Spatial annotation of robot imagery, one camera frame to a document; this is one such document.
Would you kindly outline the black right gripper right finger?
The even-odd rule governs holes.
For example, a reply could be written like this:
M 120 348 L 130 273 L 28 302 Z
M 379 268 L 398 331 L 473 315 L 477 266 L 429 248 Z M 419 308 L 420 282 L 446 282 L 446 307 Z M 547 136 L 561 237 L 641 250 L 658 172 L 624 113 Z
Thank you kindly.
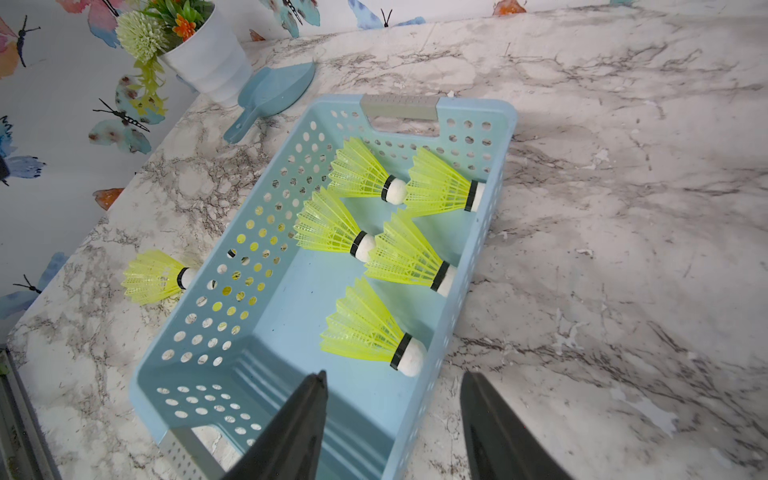
M 479 372 L 465 372 L 460 407 L 473 479 L 569 479 L 499 392 Z

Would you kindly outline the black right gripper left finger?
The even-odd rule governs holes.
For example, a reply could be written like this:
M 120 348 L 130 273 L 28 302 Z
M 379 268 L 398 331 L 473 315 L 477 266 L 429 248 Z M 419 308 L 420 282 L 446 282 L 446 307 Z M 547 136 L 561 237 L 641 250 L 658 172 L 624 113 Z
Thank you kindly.
M 325 371 L 304 378 L 226 479 L 313 479 L 329 398 Z

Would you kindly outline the yellow shuttlecock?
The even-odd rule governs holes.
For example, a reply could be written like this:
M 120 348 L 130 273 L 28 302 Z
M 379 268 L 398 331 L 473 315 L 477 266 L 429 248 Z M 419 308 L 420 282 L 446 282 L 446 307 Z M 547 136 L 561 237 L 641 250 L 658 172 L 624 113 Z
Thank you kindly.
M 121 285 L 132 302 L 154 304 L 183 293 L 197 272 L 160 250 L 149 250 L 129 263 Z
M 402 329 L 365 278 L 357 279 L 336 301 L 320 337 L 320 349 L 326 353 L 386 363 L 410 378 L 425 365 L 423 342 Z
M 406 182 L 388 173 L 359 138 L 345 140 L 331 162 L 328 189 L 343 198 L 380 198 L 402 205 L 407 195 Z
M 363 230 L 344 203 L 325 187 L 304 202 L 294 225 L 299 247 L 322 252 L 347 253 L 367 263 L 375 238 Z
M 412 217 L 479 211 L 485 184 L 468 180 L 429 150 L 416 151 L 409 177 L 404 203 Z
M 421 285 L 447 298 L 457 268 L 444 260 L 405 210 L 399 210 L 375 236 L 366 276 L 406 285 Z

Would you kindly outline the light blue perforated storage box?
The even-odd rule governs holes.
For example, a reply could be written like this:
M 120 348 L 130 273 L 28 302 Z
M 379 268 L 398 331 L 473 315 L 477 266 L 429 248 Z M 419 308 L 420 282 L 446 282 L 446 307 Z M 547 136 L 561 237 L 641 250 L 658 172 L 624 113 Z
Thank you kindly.
M 321 479 L 400 479 L 430 403 L 502 186 L 518 114 L 508 102 L 447 97 L 325 95 L 294 125 L 137 368 L 130 396 L 173 469 L 187 479 L 223 470 L 195 436 L 218 429 L 239 453 L 265 431 L 302 380 L 325 371 L 329 402 Z M 421 217 L 418 228 L 457 270 L 445 294 L 374 281 L 403 328 L 427 349 L 419 375 L 325 353 L 320 335 L 365 266 L 300 248 L 303 203 L 328 184 L 335 153 L 361 139 L 405 178 L 419 149 L 482 182 L 477 209 Z

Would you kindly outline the light blue plastic scoop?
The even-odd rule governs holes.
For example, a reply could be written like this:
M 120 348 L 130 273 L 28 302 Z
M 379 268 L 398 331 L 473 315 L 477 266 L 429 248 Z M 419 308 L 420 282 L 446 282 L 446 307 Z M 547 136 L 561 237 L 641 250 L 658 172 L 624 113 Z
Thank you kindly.
M 238 96 L 243 109 L 223 134 L 229 144 L 243 139 L 259 118 L 271 117 L 296 103 L 310 86 L 316 71 L 314 62 L 282 68 L 263 67 L 246 83 Z

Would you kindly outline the white pot with artificial plant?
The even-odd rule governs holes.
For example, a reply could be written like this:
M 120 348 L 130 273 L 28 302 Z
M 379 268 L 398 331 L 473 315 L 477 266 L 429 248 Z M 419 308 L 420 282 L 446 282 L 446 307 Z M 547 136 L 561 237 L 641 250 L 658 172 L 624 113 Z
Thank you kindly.
M 132 106 L 144 116 L 164 115 L 165 67 L 223 108 L 253 74 L 246 53 L 211 1 L 144 1 L 117 17 L 116 36 L 139 70 Z

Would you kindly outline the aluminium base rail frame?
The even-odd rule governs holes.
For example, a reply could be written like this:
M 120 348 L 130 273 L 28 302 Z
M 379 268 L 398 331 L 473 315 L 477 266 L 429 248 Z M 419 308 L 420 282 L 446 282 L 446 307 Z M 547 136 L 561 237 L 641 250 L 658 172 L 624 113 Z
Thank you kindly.
M 1 347 L 1 478 L 61 478 L 10 352 L 4 346 Z

